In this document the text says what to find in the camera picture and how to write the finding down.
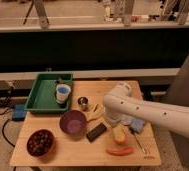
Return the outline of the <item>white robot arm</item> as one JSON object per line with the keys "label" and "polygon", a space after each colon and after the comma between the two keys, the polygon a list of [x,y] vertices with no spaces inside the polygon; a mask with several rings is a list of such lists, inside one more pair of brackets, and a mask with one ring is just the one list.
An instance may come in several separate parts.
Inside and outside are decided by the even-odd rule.
{"label": "white robot arm", "polygon": [[105,119],[112,127],[132,116],[189,138],[189,107],[139,100],[131,93],[128,83],[119,82],[103,96]]}

